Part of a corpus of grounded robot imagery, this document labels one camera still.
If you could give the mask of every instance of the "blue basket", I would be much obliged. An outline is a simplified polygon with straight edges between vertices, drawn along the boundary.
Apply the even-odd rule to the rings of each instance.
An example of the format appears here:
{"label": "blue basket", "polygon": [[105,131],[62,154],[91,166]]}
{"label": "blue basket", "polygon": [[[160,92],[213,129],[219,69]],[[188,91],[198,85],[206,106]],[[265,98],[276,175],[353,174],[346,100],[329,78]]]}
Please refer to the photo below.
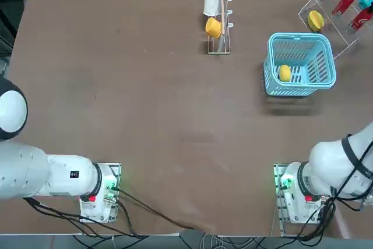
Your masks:
{"label": "blue basket", "polygon": [[[268,40],[264,82],[270,96],[308,96],[330,89],[336,81],[332,48],[328,39],[313,33],[275,33]],[[289,82],[279,79],[280,66],[291,69]]]}

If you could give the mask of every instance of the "yellow fruit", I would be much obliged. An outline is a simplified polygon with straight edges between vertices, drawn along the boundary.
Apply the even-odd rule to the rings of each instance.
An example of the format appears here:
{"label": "yellow fruit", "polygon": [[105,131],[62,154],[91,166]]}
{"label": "yellow fruit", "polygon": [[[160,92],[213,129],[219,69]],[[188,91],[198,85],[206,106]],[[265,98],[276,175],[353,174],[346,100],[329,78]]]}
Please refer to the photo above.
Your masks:
{"label": "yellow fruit", "polygon": [[280,66],[279,70],[280,80],[282,82],[289,82],[291,79],[291,69],[288,65],[284,64]]}
{"label": "yellow fruit", "polygon": [[324,19],[321,14],[315,10],[310,11],[307,17],[309,28],[314,32],[320,31],[324,27]]}

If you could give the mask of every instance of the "white cup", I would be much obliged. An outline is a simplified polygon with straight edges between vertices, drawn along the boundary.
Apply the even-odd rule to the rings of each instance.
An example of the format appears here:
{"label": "white cup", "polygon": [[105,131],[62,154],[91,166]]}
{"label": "white cup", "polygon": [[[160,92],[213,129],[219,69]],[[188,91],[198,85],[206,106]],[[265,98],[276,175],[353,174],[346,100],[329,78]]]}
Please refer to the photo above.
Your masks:
{"label": "white cup", "polygon": [[205,0],[203,7],[203,14],[209,17],[215,17],[219,14],[220,1],[219,0]]}

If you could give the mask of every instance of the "robotic arm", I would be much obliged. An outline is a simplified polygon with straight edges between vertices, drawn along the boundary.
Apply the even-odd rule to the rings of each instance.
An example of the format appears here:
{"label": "robotic arm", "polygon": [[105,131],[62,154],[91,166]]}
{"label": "robotic arm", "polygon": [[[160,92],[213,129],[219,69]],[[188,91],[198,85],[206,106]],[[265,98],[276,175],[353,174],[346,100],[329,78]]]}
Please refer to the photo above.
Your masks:
{"label": "robotic arm", "polygon": [[[340,197],[356,198],[364,194],[361,207],[373,205],[373,123],[355,135],[338,141],[316,144],[309,162],[289,164],[281,177],[281,187],[291,223],[305,223],[327,197],[333,197],[356,168],[343,187]],[[366,151],[365,158],[359,160]],[[317,223],[314,217],[309,223]]]}
{"label": "robotic arm", "polygon": [[21,90],[0,78],[0,199],[79,197],[80,214],[97,222],[112,222],[117,213],[120,164],[92,163],[76,155],[47,155],[41,149],[6,141],[27,120]]}
{"label": "robotic arm", "polygon": [[0,155],[0,199],[79,197],[81,216],[101,223],[116,216],[112,187],[118,186],[118,178],[108,164],[76,155],[46,155],[14,141],[0,142]]}

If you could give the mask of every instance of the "wooden stick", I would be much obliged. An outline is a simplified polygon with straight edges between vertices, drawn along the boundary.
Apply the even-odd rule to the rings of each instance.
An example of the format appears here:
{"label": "wooden stick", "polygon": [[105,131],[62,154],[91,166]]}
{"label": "wooden stick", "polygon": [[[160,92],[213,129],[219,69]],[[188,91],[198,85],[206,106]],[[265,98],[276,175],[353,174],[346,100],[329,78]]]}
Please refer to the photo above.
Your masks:
{"label": "wooden stick", "polygon": [[225,35],[226,33],[226,21],[225,21],[225,14],[224,14],[224,0],[220,0],[220,6],[221,6],[221,33],[222,35]]}

